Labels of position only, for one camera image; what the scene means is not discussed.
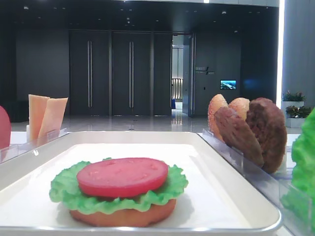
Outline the brown meat patty front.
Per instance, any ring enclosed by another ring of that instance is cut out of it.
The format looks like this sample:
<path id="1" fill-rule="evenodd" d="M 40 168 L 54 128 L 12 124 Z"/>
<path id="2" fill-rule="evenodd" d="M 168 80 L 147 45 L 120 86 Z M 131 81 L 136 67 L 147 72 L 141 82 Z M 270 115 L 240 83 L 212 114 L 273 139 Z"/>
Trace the brown meat patty front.
<path id="1" fill-rule="evenodd" d="M 249 125 L 229 107 L 221 107 L 215 112 L 215 121 L 223 141 L 243 153 L 243 156 L 262 167 L 264 159 L 260 144 Z"/>

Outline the brown meat patty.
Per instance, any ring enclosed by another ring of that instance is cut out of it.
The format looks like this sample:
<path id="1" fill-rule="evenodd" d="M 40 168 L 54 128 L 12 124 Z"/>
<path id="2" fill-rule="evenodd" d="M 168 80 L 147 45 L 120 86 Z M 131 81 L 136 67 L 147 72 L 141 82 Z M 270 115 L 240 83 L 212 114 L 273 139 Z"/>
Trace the brown meat patty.
<path id="1" fill-rule="evenodd" d="M 249 125 L 229 107 L 221 107 L 215 112 L 215 121 L 223 141 L 243 153 L 243 156 L 262 167 L 264 159 L 260 144 Z"/>
<path id="2" fill-rule="evenodd" d="M 287 131 L 283 112 L 267 98 L 257 98 L 249 103 L 246 122 L 255 134 L 264 164 L 262 169 L 272 174 L 283 162 Z"/>

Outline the red tomato slice on stack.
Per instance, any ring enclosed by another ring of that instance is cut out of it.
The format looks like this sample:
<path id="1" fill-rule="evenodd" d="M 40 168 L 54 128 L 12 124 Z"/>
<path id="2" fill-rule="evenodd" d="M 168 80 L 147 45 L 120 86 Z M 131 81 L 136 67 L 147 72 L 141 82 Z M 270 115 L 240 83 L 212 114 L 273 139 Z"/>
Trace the red tomato slice on stack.
<path id="1" fill-rule="evenodd" d="M 77 174 L 79 188 L 91 196 L 131 198 L 161 187 L 168 165 L 151 158 L 119 158 L 87 165 Z"/>

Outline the orange cheese slice right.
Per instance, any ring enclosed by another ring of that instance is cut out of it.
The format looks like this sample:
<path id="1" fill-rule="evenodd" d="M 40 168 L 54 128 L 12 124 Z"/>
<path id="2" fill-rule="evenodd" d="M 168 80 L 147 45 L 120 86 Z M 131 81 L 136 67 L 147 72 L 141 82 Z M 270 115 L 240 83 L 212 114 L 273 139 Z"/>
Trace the orange cheese slice right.
<path id="1" fill-rule="evenodd" d="M 61 128 L 68 98 L 49 98 L 38 137 Z"/>

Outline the orange cheese slice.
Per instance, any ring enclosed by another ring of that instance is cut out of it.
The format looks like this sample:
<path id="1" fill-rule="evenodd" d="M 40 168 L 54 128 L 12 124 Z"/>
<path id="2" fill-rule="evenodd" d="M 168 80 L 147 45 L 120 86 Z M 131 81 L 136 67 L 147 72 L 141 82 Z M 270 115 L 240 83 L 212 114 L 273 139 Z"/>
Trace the orange cheese slice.
<path id="1" fill-rule="evenodd" d="M 61 128 L 68 98 L 49 98 L 38 137 Z"/>
<path id="2" fill-rule="evenodd" d="M 38 138 L 48 99 L 50 97 L 29 94 L 30 141 Z"/>

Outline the brown meat patty rear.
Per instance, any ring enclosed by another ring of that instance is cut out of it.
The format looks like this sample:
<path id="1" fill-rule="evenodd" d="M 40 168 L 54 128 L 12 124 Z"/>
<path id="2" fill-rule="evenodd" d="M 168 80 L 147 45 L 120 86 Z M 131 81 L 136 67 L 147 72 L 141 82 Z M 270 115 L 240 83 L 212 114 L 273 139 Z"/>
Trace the brown meat patty rear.
<path id="1" fill-rule="evenodd" d="M 246 122 L 255 134 L 264 164 L 262 169 L 272 174 L 283 162 L 287 131 L 283 112 L 267 98 L 257 98 L 249 103 Z"/>

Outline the green lettuce leaf on stack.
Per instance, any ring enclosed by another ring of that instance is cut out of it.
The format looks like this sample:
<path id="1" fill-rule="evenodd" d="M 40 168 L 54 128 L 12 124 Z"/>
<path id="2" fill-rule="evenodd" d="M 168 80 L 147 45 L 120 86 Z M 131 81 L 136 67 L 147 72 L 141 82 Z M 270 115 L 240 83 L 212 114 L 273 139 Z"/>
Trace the green lettuce leaf on stack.
<path id="1" fill-rule="evenodd" d="M 166 182 L 157 190 L 150 190 L 133 198 L 105 200 L 84 194 L 78 186 L 76 175 L 90 164 L 89 161 L 80 161 L 57 174 L 51 181 L 50 200 L 55 203 L 62 202 L 67 209 L 77 210 L 83 214 L 96 212 L 112 214 L 123 209 L 146 212 L 153 205 L 163 206 L 170 200 L 178 198 L 189 183 L 182 174 L 183 169 L 173 165 L 168 167 Z"/>

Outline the orange cheese slice left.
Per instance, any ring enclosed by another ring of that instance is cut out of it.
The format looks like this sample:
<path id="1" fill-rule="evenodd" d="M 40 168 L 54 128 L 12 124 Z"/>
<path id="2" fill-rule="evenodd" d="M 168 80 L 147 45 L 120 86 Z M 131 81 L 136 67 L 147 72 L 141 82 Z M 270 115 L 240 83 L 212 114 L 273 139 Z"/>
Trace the orange cheese slice left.
<path id="1" fill-rule="evenodd" d="M 50 97 L 29 94 L 30 141 L 38 138 L 48 99 Z"/>

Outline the red tomato slice in holder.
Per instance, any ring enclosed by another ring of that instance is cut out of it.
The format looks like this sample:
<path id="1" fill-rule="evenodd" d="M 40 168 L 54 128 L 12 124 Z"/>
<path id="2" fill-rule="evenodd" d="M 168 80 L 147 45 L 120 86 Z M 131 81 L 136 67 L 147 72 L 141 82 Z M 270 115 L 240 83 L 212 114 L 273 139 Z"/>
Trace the red tomato slice in holder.
<path id="1" fill-rule="evenodd" d="M 0 148 L 10 145 L 11 123 L 6 110 L 0 106 Z"/>

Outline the green lettuce leaf in holder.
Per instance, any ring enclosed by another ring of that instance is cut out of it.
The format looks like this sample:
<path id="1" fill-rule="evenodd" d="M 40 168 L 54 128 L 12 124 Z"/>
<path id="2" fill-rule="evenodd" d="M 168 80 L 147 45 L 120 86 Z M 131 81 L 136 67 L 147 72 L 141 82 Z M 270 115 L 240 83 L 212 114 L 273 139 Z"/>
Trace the green lettuce leaf in holder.
<path id="1" fill-rule="evenodd" d="M 282 197 L 282 204 L 315 232 L 315 111 L 306 117 L 302 134 L 293 142 L 291 158 L 293 189 Z"/>

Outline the sesame bun left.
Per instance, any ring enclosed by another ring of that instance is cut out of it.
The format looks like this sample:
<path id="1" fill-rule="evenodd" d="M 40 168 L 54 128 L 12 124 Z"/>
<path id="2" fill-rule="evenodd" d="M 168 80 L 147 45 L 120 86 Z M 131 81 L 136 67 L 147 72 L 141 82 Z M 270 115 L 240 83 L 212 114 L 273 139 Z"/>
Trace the sesame bun left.
<path id="1" fill-rule="evenodd" d="M 220 141 L 224 142 L 215 121 L 215 112 L 221 107 L 228 107 L 228 103 L 222 94 L 217 94 L 209 102 L 208 125 L 214 136 Z"/>

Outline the sesame bun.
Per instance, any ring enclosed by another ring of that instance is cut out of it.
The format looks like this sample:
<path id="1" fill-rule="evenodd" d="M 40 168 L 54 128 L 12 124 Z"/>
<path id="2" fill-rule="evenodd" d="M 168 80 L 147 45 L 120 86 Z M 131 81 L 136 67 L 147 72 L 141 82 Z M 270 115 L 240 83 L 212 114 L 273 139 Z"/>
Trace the sesame bun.
<path id="1" fill-rule="evenodd" d="M 233 101 L 231 101 L 228 104 L 229 108 L 232 108 L 233 110 L 235 110 L 237 112 L 237 114 L 243 119 L 246 120 L 247 118 L 247 111 L 249 110 L 249 104 L 250 104 L 250 100 L 243 98 L 243 97 L 239 97 L 239 98 L 235 98 Z"/>
<path id="2" fill-rule="evenodd" d="M 209 102 L 208 125 L 214 136 L 220 141 L 224 142 L 215 121 L 215 112 L 221 107 L 228 107 L 228 103 L 222 94 L 217 94 Z"/>

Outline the dark double doors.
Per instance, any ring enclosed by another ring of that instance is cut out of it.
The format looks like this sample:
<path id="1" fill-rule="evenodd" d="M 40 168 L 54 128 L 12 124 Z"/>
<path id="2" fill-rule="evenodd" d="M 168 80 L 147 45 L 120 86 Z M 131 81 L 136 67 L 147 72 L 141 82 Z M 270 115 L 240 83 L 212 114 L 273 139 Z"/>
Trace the dark double doors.
<path id="1" fill-rule="evenodd" d="M 72 30 L 70 113 L 171 114 L 172 33 Z"/>

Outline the sesame bun right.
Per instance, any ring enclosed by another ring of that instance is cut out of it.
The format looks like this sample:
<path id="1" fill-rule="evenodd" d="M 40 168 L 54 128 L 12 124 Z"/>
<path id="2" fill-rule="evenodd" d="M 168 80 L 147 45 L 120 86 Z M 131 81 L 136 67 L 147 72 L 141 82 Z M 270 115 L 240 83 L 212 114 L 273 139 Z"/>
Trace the sesame bun right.
<path id="1" fill-rule="evenodd" d="M 232 108 L 233 110 L 235 110 L 237 112 L 237 114 L 243 119 L 246 120 L 247 118 L 247 111 L 249 110 L 249 104 L 250 104 L 250 100 L 243 98 L 243 97 L 239 97 L 239 98 L 235 98 L 233 101 L 231 101 L 228 104 L 229 108 Z"/>

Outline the bottom bun slice on tray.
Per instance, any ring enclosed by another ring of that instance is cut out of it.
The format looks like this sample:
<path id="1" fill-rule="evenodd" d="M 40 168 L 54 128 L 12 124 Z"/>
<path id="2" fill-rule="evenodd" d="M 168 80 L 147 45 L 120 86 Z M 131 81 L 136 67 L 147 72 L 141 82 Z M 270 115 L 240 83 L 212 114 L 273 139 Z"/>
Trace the bottom bun slice on tray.
<path id="1" fill-rule="evenodd" d="M 71 210 L 72 218 L 97 227 L 146 227 L 166 219 L 173 212 L 177 200 L 169 200 L 165 205 L 151 205 L 150 209 L 140 212 L 135 209 L 122 209 L 112 214 L 96 212 L 83 214 Z"/>

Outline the white rectangular tray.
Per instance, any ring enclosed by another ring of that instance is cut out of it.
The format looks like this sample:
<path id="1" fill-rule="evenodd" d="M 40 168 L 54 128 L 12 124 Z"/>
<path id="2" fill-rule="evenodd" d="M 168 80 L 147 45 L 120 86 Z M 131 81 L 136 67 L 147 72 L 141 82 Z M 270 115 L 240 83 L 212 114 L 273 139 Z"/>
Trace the white rectangular tray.
<path id="1" fill-rule="evenodd" d="M 49 199 L 60 171 L 107 157 L 150 157 L 182 168 L 189 184 L 174 212 L 147 228 L 92 228 Z M 280 210 L 195 133 L 73 132 L 0 166 L 3 236 L 273 236 L 281 224 Z"/>

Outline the potted flower planter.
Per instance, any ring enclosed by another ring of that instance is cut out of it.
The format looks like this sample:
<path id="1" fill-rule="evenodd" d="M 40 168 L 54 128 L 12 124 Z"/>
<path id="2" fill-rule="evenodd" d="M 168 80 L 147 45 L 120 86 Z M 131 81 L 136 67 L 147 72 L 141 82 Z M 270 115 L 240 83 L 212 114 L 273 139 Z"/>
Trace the potted flower planter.
<path id="1" fill-rule="evenodd" d="M 285 125 L 289 128 L 299 128 L 312 108 L 305 106 L 306 97 L 301 92 L 291 93 L 287 91 L 282 96 L 281 109 L 285 117 Z"/>

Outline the clear acrylic rack right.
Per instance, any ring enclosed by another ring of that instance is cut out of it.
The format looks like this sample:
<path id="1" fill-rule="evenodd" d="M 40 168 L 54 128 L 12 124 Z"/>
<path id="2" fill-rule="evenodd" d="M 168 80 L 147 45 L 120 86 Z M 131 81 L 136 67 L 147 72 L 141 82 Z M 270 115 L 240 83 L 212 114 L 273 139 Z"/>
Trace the clear acrylic rack right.
<path id="1" fill-rule="evenodd" d="M 200 136 L 217 151 L 236 171 L 274 203 L 283 213 L 283 223 L 295 236 L 315 234 L 315 203 L 306 193 L 291 184 L 292 169 L 267 174 L 261 168 L 243 157 L 243 154 L 203 130 Z"/>

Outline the clear acrylic rack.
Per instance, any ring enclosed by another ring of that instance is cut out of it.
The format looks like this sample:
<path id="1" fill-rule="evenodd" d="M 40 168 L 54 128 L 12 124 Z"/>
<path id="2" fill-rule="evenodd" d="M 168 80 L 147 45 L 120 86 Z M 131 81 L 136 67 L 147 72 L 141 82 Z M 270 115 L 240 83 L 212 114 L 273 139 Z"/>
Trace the clear acrylic rack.
<path id="1" fill-rule="evenodd" d="M 11 145 L 0 150 L 0 163 L 13 159 L 21 154 L 24 154 L 33 149 L 47 144 L 59 137 L 62 137 L 69 132 L 66 128 L 54 130 L 37 140 L 29 141 L 29 126 L 27 125 L 26 132 L 13 131 L 11 132 Z"/>
<path id="2" fill-rule="evenodd" d="M 236 171 L 274 203 L 283 213 L 283 223 L 295 236 L 315 234 L 315 203 L 306 193 L 291 184 L 292 169 L 267 174 L 261 168 L 243 157 L 243 154 L 203 130 L 200 136 L 217 151 Z"/>

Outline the clear acrylic rack left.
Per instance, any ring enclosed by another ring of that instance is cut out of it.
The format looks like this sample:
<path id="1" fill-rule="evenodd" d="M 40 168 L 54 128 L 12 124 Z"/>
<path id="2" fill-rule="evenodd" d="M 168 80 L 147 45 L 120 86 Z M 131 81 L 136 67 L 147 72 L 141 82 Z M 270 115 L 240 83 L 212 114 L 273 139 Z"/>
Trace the clear acrylic rack left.
<path id="1" fill-rule="evenodd" d="M 29 141 L 29 126 L 27 125 L 26 132 L 13 131 L 11 132 L 11 145 L 0 150 L 0 163 L 13 159 L 21 154 L 24 154 L 33 149 L 47 144 L 59 137 L 62 137 L 69 132 L 66 128 L 54 130 L 37 140 Z"/>

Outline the wall display screen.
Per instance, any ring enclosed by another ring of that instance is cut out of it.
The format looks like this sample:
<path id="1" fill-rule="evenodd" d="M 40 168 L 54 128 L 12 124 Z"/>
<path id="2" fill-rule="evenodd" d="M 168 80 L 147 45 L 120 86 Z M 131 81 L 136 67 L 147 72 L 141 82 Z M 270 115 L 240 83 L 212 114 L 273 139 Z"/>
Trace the wall display screen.
<path id="1" fill-rule="evenodd" d="M 235 90 L 236 89 L 236 80 L 220 80 L 220 89 L 226 90 Z"/>

